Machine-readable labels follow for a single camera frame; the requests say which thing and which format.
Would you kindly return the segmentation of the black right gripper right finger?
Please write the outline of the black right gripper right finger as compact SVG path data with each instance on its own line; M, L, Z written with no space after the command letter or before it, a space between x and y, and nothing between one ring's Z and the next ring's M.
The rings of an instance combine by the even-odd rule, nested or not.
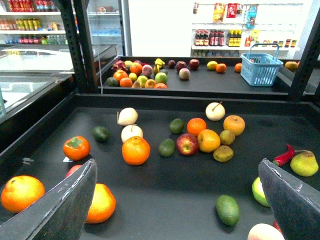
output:
M268 159L258 176L274 218L286 240L320 238L320 192Z

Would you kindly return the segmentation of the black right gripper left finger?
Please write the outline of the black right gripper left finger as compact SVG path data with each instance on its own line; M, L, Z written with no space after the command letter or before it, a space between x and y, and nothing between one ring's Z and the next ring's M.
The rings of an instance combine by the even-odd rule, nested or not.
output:
M92 204L97 163L91 158L43 197L0 226L2 240L78 240Z

